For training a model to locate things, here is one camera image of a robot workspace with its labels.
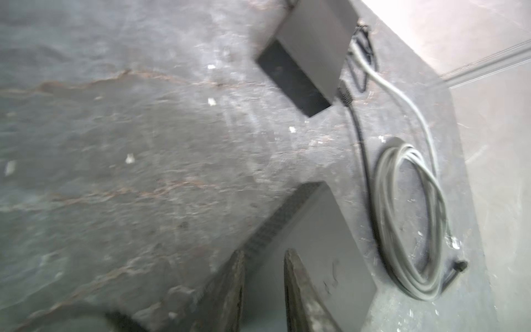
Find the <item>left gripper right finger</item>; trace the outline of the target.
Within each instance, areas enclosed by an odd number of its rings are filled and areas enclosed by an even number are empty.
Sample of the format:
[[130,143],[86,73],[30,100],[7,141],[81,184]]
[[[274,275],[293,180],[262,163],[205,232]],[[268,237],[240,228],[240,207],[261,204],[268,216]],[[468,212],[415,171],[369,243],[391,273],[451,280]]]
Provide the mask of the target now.
[[288,331],[341,331],[295,249],[285,252],[283,277]]

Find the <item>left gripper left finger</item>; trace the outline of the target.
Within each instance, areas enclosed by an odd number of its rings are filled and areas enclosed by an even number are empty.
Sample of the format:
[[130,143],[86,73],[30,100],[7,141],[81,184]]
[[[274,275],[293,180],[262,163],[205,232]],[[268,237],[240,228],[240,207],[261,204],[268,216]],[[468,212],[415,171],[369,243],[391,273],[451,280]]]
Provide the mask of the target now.
[[236,250],[207,284],[191,331],[240,331],[246,257]]

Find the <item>dark grey network switch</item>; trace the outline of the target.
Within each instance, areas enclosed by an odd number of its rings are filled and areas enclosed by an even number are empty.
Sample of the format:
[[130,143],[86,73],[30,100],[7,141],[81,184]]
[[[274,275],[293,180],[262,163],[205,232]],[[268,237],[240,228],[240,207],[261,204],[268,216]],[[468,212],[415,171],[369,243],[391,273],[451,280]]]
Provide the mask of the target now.
[[244,331],[288,331],[283,259],[295,249],[341,331],[360,331],[376,284],[330,187],[301,184],[243,245]]

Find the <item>ribbed black network switch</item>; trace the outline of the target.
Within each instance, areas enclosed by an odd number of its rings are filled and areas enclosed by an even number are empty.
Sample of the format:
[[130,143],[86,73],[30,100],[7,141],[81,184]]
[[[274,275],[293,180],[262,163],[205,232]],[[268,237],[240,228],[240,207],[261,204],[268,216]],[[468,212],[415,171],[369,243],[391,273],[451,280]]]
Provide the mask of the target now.
[[303,114],[334,102],[359,15],[348,0],[301,0],[279,25],[257,64]]

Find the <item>black power adapter with cable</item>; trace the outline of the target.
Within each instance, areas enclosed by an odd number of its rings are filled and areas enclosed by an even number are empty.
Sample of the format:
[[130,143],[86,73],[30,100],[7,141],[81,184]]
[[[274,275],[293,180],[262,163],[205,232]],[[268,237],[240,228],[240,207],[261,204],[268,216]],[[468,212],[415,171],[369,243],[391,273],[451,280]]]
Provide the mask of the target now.
[[[365,60],[368,62],[369,66],[376,72],[378,72],[378,61],[376,54],[373,50],[373,44],[370,38],[371,29],[368,25],[363,23],[358,23],[351,41],[357,45],[358,48],[362,51],[362,55]],[[359,79],[355,73],[355,57],[351,50],[347,53],[347,65],[350,71],[351,77],[355,84],[356,89],[364,94],[369,82],[369,76],[365,71],[362,71],[363,78]]]

